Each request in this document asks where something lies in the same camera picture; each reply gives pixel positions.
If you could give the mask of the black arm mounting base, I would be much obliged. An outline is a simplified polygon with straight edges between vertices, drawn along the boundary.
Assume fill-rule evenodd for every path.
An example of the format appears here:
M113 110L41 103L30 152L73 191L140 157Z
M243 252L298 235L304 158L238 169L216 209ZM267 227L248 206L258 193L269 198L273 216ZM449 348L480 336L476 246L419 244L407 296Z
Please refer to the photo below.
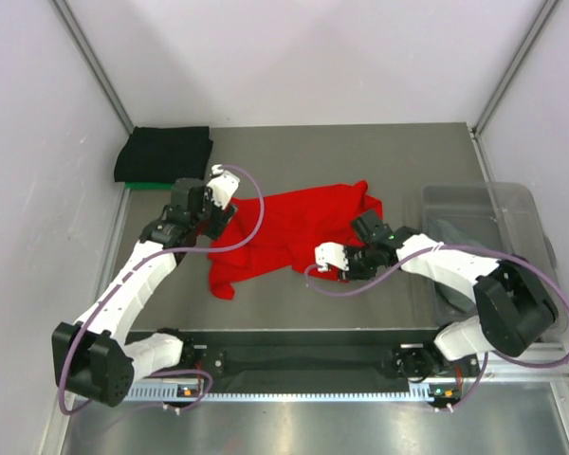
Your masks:
M448 361L433 329L179 330L174 370L198 368L216 392L404 391L412 381L466 385L476 355Z

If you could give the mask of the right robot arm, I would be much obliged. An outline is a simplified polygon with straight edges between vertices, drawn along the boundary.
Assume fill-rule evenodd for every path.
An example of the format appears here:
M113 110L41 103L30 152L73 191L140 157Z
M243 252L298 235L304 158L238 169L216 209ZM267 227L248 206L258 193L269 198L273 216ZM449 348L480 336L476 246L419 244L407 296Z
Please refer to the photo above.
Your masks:
M521 355L557 321L559 311L540 279L514 258L448 249L410 227L392 230L369 210L353 221L360 246L338 246L333 264L343 280L368 280L379 267L432 280L470 300L474 315L445 326L423 360L443 375L468 355Z

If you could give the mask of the red t shirt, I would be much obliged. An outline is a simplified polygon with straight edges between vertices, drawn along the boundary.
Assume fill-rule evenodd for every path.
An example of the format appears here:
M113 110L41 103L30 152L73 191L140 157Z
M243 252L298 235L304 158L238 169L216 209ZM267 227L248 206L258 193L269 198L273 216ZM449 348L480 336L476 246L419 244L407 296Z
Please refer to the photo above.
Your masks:
M208 255L213 296L231 300L236 282L285 267L302 274L323 243L360 246L352 221L368 210L383 214L382 202L368 190L360 180L267 196L264 220L253 239L233 251Z

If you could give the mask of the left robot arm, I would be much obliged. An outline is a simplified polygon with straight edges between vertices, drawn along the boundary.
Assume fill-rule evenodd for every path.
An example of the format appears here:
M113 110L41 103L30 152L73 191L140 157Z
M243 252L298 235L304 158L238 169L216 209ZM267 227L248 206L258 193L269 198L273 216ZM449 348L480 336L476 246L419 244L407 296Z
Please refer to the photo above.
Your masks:
M196 239L217 239L236 212L231 203L240 180L229 171L208 182L181 178L170 202L144 227L132 253L99 299L75 322L51 335L55 383L61 391L115 407L132 385L162 369L186 375L196 354L183 340L159 332L126 341L134 321L158 286L179 266Z

